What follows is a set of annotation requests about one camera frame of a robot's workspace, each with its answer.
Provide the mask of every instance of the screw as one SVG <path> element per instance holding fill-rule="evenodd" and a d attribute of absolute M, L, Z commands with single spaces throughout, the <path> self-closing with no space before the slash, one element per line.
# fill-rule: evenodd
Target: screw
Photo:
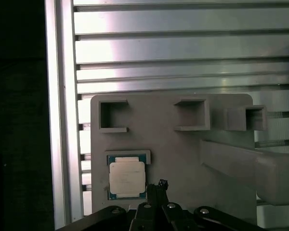
<path fill-rule="evenodd" d="M 167 205 L 167 207 L 168 207 L 168 208 L 175 208 L 175 204 L 170 203 L 170 204 Z"/>
<path fill-rule="evenodd" d="M 209 213 L 209 211 L 208 211 L 206 208 L 202 208 L 202 209 L 200 210 L 200 212 L 201 212 L 202 214 L 208 214 L 208 213 Z"/>
<path fill-rule="evenodd" d="M 113 214 L 117 214 L 120 213 L 120 210 L 118 210 L 117 208 L 111 211 Z"/>

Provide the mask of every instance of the metal enclosure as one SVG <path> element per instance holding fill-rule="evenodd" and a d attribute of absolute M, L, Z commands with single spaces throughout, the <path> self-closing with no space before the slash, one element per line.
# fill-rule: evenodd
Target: metal enclosure
<path fill-rule="evenodd" d="M 289 153 L 289 0 L 45 4 L 56 228 L 91 213 L 97 93 L 248 93 L 269 115 L 255 147 Z M 260 226 L 289 226 L 289 206 L 257 210 Z"/>

